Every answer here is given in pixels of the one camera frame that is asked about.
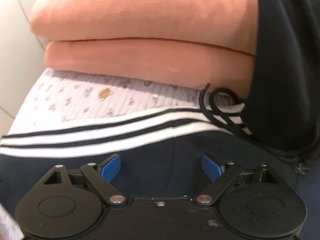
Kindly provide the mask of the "navy blue hooded jacket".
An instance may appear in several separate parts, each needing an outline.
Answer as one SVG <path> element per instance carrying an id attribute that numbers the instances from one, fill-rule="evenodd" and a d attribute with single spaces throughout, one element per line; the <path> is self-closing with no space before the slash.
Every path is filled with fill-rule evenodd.
<path id="1" fill-rule="evenodd" d="M 208 152 L 241 164 L 268 162 L 307 206 L 303 238 L 318 239 L 319 0 L 258 0 L 257 47 L 252 56 L 246 97 L 229 88 L 212 88 L 231 92 L 242 107 L 236 113 L 240 124 L 219 124 L 220 112 L 213 107 L 157 107 L 115 115 L 102 124 L 69 123 L 4 136 L 2 206 L 14 212 L 55 161 L 75 167 L 112 153 L 124 161 L 114 184 L 126 196 L 191 194 L 207 182 L 200 172 L 200 155 Z"/>

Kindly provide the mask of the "floral quilted bedspread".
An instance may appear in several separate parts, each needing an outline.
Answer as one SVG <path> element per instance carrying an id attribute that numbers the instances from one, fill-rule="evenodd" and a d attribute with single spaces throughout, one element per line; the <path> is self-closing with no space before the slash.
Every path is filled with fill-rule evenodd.
<path id="1" fill-rule="evenodd" d="M 198 107 L 199 94 L 199 90 L 151 81 L 47 68 L 26 96 L 9 132 L 157 107 Z"/>

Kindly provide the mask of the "lower pink pillow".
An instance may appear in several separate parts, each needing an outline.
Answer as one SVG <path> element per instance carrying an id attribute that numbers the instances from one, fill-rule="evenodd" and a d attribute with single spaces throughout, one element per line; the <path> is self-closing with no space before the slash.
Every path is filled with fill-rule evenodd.
<path id="1" fill-rule="evenodd" d="M 246 97 L 255 57 L 199 43 L 128 38 L 53 41 L 44 65 L 55 70 L 128 77 L 193 89 L 207 84 Z"/>

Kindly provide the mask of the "pink pillow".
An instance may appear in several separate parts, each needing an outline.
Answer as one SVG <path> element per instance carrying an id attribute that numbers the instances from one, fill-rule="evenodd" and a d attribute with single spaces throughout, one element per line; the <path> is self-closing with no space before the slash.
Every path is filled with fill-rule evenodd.
<path id="1" fill-rule="evenodd" d="M 255 57 L 199 43 L 128 38 L 53 41 L 44 65 L 55 70 L 128 77 L 193 89 L 207 84 L 246 97 Z"/>
<path id="2" fill-rule="evenodd" d="M 163 38 L 253 55 L 258 0 L 35 0 L 30 22 L 49 40 Z"/>

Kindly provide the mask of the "beige padded headboard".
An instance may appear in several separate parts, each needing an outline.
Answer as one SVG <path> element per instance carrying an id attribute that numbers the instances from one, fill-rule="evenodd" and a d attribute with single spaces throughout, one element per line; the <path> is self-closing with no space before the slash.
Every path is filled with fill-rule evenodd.
<path id="1" fill-rule="evenodd" d="M 1 0 L 1 133 L 7 133 L 24 98 L 42 74 L 48 41 L 30 31 L 35 0 Z"/>

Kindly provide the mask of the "upper pink pillow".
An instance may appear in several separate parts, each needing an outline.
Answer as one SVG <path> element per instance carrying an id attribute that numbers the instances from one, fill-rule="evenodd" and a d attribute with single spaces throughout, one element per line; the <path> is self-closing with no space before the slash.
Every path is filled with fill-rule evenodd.
<path id="1" fill-rule="evenodd" d="M 258 0 L 35 0 L 30 22 L 49 40 L 163 38 L 253 55 Z"/>

